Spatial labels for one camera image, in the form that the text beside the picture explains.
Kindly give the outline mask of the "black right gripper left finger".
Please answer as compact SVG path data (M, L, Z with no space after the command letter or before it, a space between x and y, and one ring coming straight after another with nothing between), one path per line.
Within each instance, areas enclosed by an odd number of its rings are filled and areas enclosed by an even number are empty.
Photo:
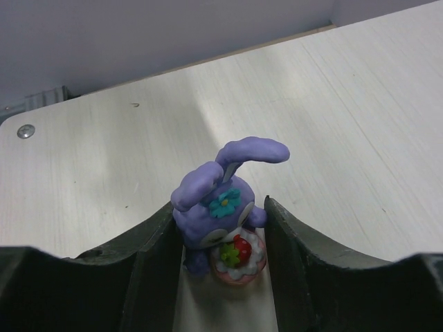
M2 331L171 331L182 240L164 205L76 258L1 249Z

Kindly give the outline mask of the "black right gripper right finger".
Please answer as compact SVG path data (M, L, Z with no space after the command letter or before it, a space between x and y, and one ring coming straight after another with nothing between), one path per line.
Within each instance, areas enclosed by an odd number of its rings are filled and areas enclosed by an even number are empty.
M280 331L441 331L442 255L395 262L363 254L264 201Z

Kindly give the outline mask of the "purple bunny with strawberry cake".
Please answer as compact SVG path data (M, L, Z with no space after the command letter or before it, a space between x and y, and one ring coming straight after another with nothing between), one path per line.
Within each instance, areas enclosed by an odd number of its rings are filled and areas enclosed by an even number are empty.
M190 275L214 273L226 284L243 286L264 269L266 246L256 229L266 225L267 214L235 172L248 161L283 163L289 158L281 142L249 136L226 143L213 161L184 176L170 201Z

